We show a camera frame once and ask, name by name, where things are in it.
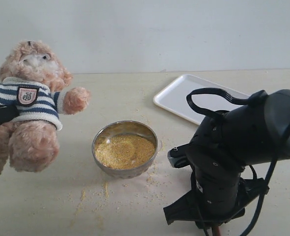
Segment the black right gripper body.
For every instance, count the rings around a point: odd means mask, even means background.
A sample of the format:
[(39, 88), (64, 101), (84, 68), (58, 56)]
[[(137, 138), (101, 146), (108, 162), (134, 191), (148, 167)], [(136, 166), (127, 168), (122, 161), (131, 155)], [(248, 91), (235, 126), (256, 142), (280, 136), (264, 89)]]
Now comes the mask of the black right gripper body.
[(234, 188), (219, 189), (213, 185), (204, 193), (195, 184), (177, 201), (163, 208), (167, 224), (191, 221), (201, 228), (211, 223), (228, 223), (245, 214), (245, 208), (259, 195), (266, 195), (269, 186), (263, 178), (243, 179)]

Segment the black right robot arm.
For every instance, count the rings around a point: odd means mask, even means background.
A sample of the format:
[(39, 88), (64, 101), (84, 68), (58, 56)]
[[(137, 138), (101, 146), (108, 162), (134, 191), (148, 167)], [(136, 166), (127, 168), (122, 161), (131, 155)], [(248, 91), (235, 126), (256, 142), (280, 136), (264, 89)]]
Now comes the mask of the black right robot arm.
[(199, 88), (186, 100), (204, 119), (189, 143), (168, 152), (174, 168), (192, 173), (191, 190), (164, 208), (167, 223), (192, 221), (206, 230), (242, 217), (258, 200), (253, 228), (276, 163), (290, 159), (290, 89), (240, 99)]

